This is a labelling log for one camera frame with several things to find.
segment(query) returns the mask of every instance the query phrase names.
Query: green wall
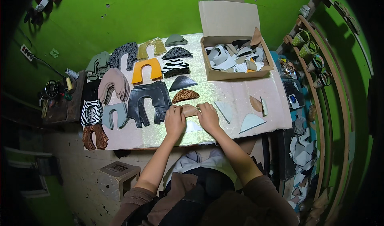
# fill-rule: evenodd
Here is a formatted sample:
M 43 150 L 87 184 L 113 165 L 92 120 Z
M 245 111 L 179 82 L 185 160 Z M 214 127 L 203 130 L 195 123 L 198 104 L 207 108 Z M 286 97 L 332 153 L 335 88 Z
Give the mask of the green wall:
M 346 0 L 333 0 L 340 1 L 349 9 L 351 16 L 355 17 L 351 8 L 349 7 Z M 353 33 L 348 28 L 347 24 L 336 11 L 335 8 L 326 8 L 322 4 L 321 7 L 315 12 L 311 21 L 314 21 L 317 26 L 324 33 L 328 42 L 333 48 L 336 54 L 337 60 L 341 66 L 341 70 L 347 81 L 347 87 L 350 91 L 350 100 L 352 102 L 352 108 L 354 112 L 354 125 L 356 132 L 356 144 L 355 144 L 355 155 L 354 165 L 351 174 L 351 180 L 348 185 L 346 197 L 343 202 L 343 210 L 341 213 L 348 209 L 348 206 L 354 201 L 357 192 L 362 184 L 364 175 L 367 171 L 369 159 L 371 156 L 372 149 L 372 137 L 368 135 L 368 119 L 367 119 L 367 92 L 369 79 L 371 78 L 366 60 L 358 45 L 358 42 L 353 36 Z M 368 54 L 369 47 L 365 39 L 364 33 L 362 32 L 359 36 L 362 44 Z M 333 154 L 332 170 L 329 185 L 323 187 L 334 186 L 334 190 L 331 192 L 331 202 L 334 200 L 337 187 L 340 182 L 341 169 L 343 164 L 344 154 L 344 132 L 343 132 L 343 119 L 341 113 L 341 107 L 339 98 L 337 95 L 336 87 L 333 84 L 332 87 L 325 87 L 326 95 L 329 101 L 329 107 L 331 111 L 332 126 L 333 126 Z M 321 100 L 321 108 L 323 109 L 323 115 L 326 115 L 324 101 Z M 324 116 L 324 125 L 328 125 L 328 120 Z M 328 128 L 325 128 L 326 142 L 328 142 Z M 329 158 L 326 158 L 326 165 L 329 162 Z
M 49 16 L 45 15 L 41 27 L 21 22 L 20 28 L 32 41 L 31 51 L 64 74 L 66 68 L 84 69 L 95 54 L 112 52 L 127 42 L 201 32 L 198 1 L 201 0 L 63 0 Z M 308 1 L 245 0 L 258 5 L 261 32 L 271 50 L 281 44 L 297 19 L 298 10 Z M 19 31 L 14 38 L 29 47 Z M 56 59 L 49 54 L 53 48 L 60 53 Z M 19 49 L 12 41 L 2 65 L 2 90 L 36 105 L 37 92 L 48 80 L 58 80 L 60 76 L 44 64 L 29 63 Z

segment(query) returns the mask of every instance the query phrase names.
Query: yellow leather piece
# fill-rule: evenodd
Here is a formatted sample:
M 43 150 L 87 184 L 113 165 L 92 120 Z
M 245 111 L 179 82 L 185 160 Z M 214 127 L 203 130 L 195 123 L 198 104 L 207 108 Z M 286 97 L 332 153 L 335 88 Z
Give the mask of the yellow leather piece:
M 167 52 L 166 46 L 164 45 L 163 41 L 161 41 L 161 38 L 157 37 L 155 39 L 146 41 L 145 43 L 142 43 L 139 46 L 139 52 L 137 53 L 136 57 L 138 60 L 142 61 L 148 59 L 147 47 L 150 44 L 155 47 L 155 56 L 159 56 Z
M 150 65 L 152 68 L 151 69 L 152 80 L 159 80 L 163 78 L 163 75 L 161 73 L 160 63 L 156 58 L 153 58 L 153 59 L 148 59 L 148 60 L 139 61 L 135 63 L 135 68 L 133 69 L 132 84 L 137 85 L 137 84 L 143 83 L 141 70 L 146 65 Z

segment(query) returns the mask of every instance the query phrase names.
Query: power strip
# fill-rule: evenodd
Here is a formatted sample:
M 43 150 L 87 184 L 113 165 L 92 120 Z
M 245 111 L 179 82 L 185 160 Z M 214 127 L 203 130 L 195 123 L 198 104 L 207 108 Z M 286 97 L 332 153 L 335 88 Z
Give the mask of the power strip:
M 22 54 L 31 62 L 33 60 L 33 58 L 35 57 L 31 51 L 29 51 L 29 49 L 25 46 L 25 44 L 23 44 L 23 46 L 20 48 L 20 51 L 22 52 Z

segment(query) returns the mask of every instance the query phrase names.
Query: zebra print fabric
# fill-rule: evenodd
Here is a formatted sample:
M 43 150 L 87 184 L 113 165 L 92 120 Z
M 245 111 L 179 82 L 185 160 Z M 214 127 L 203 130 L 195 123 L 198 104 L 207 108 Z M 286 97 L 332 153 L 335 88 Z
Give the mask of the zebra print fabric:
M 101 123 L 103 104 L 100 100 L 85 101 L 81 110 L 80 123 L 83 126 Z

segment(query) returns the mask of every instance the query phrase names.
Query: dark vest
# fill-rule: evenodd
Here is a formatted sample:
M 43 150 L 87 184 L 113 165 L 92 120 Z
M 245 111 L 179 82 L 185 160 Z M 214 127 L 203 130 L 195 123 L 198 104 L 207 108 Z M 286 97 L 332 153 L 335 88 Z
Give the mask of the dark vest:
M 225 191 L 235 190 L 232 180 L 218 170 L 195 168 L 184 174 L 189 173 L 198 177 L 196 186 L 188 191 L 185 196 L 174 205 L 161 220 L 159 226 L 195 226 L 200 222 L 205 209 L 210 203 L 218 199 Z M 170 182 L 161 195 L 166 196 L 169 191 Z M 156 197 L 151 202 L 138 207 L 124 220 L 122 226 L 137 226 L 140 225 L 143 220 L 147 220 L 148 213 L 160 198 Z

